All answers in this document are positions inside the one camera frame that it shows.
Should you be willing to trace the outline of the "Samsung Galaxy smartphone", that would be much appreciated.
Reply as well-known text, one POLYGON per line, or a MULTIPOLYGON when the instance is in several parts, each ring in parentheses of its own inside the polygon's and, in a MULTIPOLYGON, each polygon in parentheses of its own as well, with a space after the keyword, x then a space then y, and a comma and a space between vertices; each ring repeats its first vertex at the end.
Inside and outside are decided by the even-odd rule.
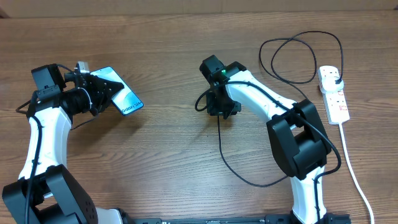
POLYGON ((99 78, 120 82, 124 85, 124 88, 118 91, 113 97, 112 102, 115 107, 123 116, 134 113, 135 111, 144 107, 143 102, 138 96, 132 91, 132 89, 124 82, 112 67, 104 67, 99 70, 91 72, 92 75, 98 76, 99 78))

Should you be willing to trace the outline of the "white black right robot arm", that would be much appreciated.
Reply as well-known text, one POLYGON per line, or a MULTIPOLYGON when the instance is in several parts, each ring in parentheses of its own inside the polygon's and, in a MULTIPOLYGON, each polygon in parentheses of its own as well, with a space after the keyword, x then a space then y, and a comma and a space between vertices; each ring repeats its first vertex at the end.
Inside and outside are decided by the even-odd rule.
POLYGON ((335 216, 323 204, 322 178, 337 171, 325 166, 327 155, 338 150, 315 105, 278 95, 239 62, 224 65, 211 55, 202 61, 200 71, 210 85, 201 94, 209 115, 227 119, 246 106, 266 123, 274 160, 292 185, 294 205, 287 221, 332 223, 335 216))

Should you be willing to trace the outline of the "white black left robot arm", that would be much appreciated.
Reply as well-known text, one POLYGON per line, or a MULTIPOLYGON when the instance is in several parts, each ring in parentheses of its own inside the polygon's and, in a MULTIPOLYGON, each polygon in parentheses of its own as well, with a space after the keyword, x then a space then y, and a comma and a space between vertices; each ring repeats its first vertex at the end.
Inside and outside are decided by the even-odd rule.
POLYGON ((49 64, 31 71, 37 89, 16 112, 30 124, 27 159, 18 180, 4 186, 2 199, 16 223, 134 223, 120 208, 95 206, 91 197, 67 169, 67 140, 73 117, 98 117, 131 89, 117 74, 100 77, 85 62, 60 72, 49 64))

